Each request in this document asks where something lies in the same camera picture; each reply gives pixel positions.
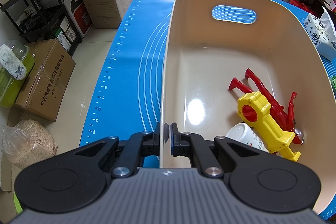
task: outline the white sock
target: white sock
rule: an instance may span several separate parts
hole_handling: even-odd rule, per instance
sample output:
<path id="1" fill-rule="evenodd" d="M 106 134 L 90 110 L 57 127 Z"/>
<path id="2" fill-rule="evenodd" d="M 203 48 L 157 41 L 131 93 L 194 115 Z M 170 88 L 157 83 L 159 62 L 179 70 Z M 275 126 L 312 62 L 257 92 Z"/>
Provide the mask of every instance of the white sock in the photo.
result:
<path id="1" fill-rule="evenodd" d="M 27 75 L 26 67 L 5 44 L 0 46 L 0 63 L 16 80 L 23 80 Z"/>

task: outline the red and white box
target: red and white box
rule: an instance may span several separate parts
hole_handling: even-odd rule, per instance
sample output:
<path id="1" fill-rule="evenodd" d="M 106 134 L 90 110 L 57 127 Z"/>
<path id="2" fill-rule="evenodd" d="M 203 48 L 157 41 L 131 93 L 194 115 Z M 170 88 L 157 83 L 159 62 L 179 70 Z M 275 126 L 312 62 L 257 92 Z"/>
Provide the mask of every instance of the red and white box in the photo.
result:
<path id="1" fill-rule="evenodd" d="M 81 37 L 84 37 L 92 26 L 92 20 L 86 10 L 83 0 L 63 0 L 64 5 L 77 27 Z"/>

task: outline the beige basket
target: beige basket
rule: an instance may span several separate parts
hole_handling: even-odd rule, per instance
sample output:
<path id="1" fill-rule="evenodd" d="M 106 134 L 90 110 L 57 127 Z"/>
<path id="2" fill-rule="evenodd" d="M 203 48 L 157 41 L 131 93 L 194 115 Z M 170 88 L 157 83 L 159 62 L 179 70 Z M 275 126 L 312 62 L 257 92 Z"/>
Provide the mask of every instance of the beige basket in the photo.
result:
<path id="1" fill-rule="evenodd" d="M 253 10 L 256 21 L 216 20 L 211 11 L 217 5 Z M 177 122 L 180 132 L 213 140 L 240 122 L 237 99 L 243 93 L 228 86 L 234 77 L 242 81 L 250 68 L 285 110 L 297 92 L 296 127 L 305 139 L 291 149 L 300 151 L 298 162 L 320 177 L 314 210 L 321 213 L 336 191 L 336 103 L 320 56 L 299 20 L 271 0 L 175 0 L 166 47 L 160 167 L 190 166 L 187 158 L 170 156 L 164 123 Z M 258 91 L 252 81 L 244 83 Z"/>

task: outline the red circle on yellow toy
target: red circle on yellow toy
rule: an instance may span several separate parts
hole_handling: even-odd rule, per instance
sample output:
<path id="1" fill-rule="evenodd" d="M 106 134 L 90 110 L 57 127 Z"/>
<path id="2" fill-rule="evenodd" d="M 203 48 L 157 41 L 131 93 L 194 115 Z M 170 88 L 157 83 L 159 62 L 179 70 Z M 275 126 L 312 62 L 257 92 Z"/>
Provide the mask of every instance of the red circle on yellow toy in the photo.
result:
<path id="1" fill-rule="evenodd" d="M 248 105 L 244 105 L 242 108 L 242 112 L 243 112 L 244 117 L 248 119 L 250 122 L 257 121 L 258 115 L 252 107 Z"/>

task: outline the blue cutting mat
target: blue cutting mat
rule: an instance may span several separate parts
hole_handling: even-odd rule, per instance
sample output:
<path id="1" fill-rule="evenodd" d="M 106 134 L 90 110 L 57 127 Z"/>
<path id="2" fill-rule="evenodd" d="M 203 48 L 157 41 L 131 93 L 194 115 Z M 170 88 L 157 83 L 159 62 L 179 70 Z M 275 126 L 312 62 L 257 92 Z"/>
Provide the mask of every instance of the blue cutting mat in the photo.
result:
<path id="1" fill-rule="evenodd" d="M 281 0 L 274 1 L 291 10 L 303 24 L 307 12 Z M 255 20 L 253 12 L 225 6 L 224 2 L 213 11 L 215 18 L 245 23 Z M 131 3 L 101 69 L 80 146 L 109 135 L 123 140 L 135 132 L 154 131 L 160 120 L 163 58 L 173 3 L 174 0 Z M 336 75 L 331 62 L 325 58 L 322 61 L 329 77 Z M 158 167 L 159 162 L 156 157 L 147 157 L 145 166 Z M 323 216 L 330 216 L 330 212 L 331 209 Z"/>

